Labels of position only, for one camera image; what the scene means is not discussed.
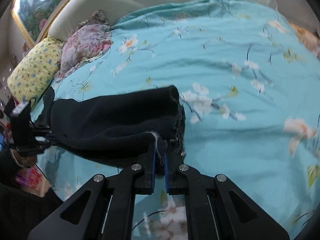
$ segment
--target ruffled pillow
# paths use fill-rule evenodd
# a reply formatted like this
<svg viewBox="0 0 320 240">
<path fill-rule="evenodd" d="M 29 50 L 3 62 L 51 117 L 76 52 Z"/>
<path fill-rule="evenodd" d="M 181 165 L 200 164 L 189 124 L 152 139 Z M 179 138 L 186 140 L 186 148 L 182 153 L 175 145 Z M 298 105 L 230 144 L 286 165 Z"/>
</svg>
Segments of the ruffled pillow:
<svg viewBox="0 0 320 240">
<path fill-rule="evenodd" d="M 57 65 L 60 70 L 55 76 L 59 82 L 73 73 L 89 59 L 101 56 L 111 46 L 110 26 L 101 10 L 91 14 L 90 18 L 80 23 L 60 47 Z"/>
</svg>

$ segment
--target bed sheet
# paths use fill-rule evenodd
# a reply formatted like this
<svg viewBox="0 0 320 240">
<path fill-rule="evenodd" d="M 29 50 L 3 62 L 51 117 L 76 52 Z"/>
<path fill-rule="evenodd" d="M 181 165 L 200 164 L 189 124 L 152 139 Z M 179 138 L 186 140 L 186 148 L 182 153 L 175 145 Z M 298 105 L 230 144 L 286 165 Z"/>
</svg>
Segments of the bed sheet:
<svg viewBox="0 0 320 240">
<path fill-rule="evenodd" d="M 196 0 L 131 13 L 111 37 L 104 55 L 52 83 L 55 99 L 175 85 L 185 163 L 226 174 L 293 239 L 320 200 L 320 65 L 285 18 L 247 0 Z M 54 147 L 38 165 L 63 200 L 119 172 Z M 155 193 L 136 198 L 132 239 L 187 239 L 185 219 L 183 198 L 157 177 Z"/>
</svg>

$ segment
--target floral painting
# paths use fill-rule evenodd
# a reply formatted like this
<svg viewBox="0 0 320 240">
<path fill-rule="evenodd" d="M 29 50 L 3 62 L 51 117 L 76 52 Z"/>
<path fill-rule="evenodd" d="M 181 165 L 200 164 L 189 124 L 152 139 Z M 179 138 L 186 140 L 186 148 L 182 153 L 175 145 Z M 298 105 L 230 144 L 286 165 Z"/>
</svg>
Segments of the floral painting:
<svg viewBox="0 0 320 240">
<path fill-rule="evenodd" d="M 36 41 L 48 18 L 62 0 L 15 0 L 14 11 Z"/>
</svg>

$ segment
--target metal screw head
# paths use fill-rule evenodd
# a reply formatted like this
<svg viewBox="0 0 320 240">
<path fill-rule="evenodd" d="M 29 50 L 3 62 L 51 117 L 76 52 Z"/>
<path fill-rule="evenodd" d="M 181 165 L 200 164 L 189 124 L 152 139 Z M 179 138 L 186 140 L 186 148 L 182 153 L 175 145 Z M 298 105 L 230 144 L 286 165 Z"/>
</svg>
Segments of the metal screw head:
<svg viewBox="0 0 320 240">
<path fill-rule="evenodd" d="M 142 166 L 140 164 L 134 164 L 131 166 L 131 169 L 133 169 L 134 171 L 139 171 L 141 170 Z"/>
<path fill-rule="evenodd" d="M 186 165 L 186 164 L 181 164 L 181 165 L 179 166 L 179 170 L 180 170 L 180 171 L 187 171 L 187 170 L 189 170 L 189 166 Z"/>
<path fill-rule="evenodd" d="M 93 177 L 93 180 L 94 180 L 95 182 L 103 181 L 103 175 L 97 174 L 97 175 L 95 175 L 95 176 Z"/>
<path fill-rule="evenodd" d="M 220 181 L 220 182 L 225 182 L 227 180 L 227 177 L 223 174 L 219 174 L 217 176 L 217 180 Z"/>
</svg>

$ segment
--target black towel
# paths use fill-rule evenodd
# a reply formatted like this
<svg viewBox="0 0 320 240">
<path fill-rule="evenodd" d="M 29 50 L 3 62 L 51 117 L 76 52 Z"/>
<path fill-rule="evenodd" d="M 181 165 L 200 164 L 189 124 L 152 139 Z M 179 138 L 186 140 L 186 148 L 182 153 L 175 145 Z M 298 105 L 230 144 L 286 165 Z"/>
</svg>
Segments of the black towel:
<svg viewBox="0 0 320 240">
<path fill-rule="evenodd" d="M 96 162 L 127 167 L 156 142 L 157 164 L 163 166 L 167 141 L 181 154 L 185 114 L 175 86 L 101 96 L 83 102 L 44 96 L 40 123 L 48 124 L 58 145 Z"/>
</svg>

